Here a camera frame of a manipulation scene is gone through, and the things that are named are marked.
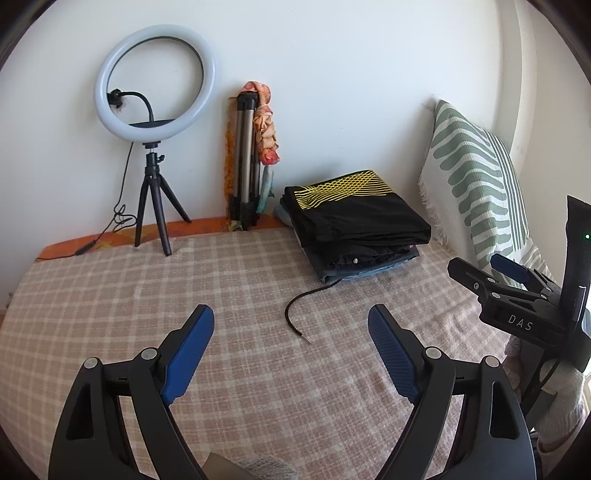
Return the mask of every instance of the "folded clothes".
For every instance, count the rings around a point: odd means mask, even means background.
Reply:
[[[322,282],[414,258],[430,225],[372,170],[286,187],[281,205]]]

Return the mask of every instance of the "yellow pattern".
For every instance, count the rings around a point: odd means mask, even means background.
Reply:
[[[347,197],[383,196],[394,191],[373,170],[360,171],[320,185],[302,187],[294,192],[302,210],[316,208],[324,202],[335,202]]]

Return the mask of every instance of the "ring light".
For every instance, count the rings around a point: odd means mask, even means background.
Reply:
[[[201,62],[203,83],[193,104],[177,119],[153,128],[133,127],[120,120],[111,110],[107,101],[109,79],[115,66],[129,50],[144,42],[159,38],[179,41],[193,50],[199,62]],[[143,28],[123,39],[109,53],[101,65],[94,91],[96,112],[105,128],[123,140],[140,143],[166,140],[179,134],[195,121],[212,92],[214,76],[215,65],[212,51],[197,32],[180,25],[153,25],[152,27]]]

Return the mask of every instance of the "screw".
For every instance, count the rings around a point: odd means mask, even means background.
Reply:
[[[429,358],[433,358],[434,360],[441,358],[441,350],[439,348],[435,348],[433,346],[430,346],[429,348],[427,348],[427,350],[425,350],[425,353],[427,354],[427,356]]]
[[[142,358],[144,360],[152,360],[153,358],[156,357],[156,355],[158,355],[158,352],[156,351],[155,348],[147,348],[146,350],[144,350],[142,352]]]
[[[489,367],[492,367],[492,368],[496,368],[500,365],[498,359],[495,358],[494,356],[489,355],[485,358],[484,361]]]
[[[98,364],[99,364],[99,361],[93,356],[84,360],[84,368],[94,368]]]

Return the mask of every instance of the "checkered blanket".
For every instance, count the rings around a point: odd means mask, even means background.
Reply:
[[[502,355],[507,335],[478,320],[476,297],[447,276],[451,255],[432,242],[392,271],[305,297],[319,286],[289,229],[200,235],[42,262],[31,267],[0,329],[0,424],[33,471],[47,477],[51,443],[82,362],[127,360],[158,346],[199,303],[216,329],[184,397],[171,411],[203,462],[256,453],[288,462],[302,479],[373,479],[411,405],[400,397],[367,328],[384,303],[425,345],[452,358]],[[131,401],[122,399],[140,469],[154,475]],[[460,400],[431,464],[440,471]]]

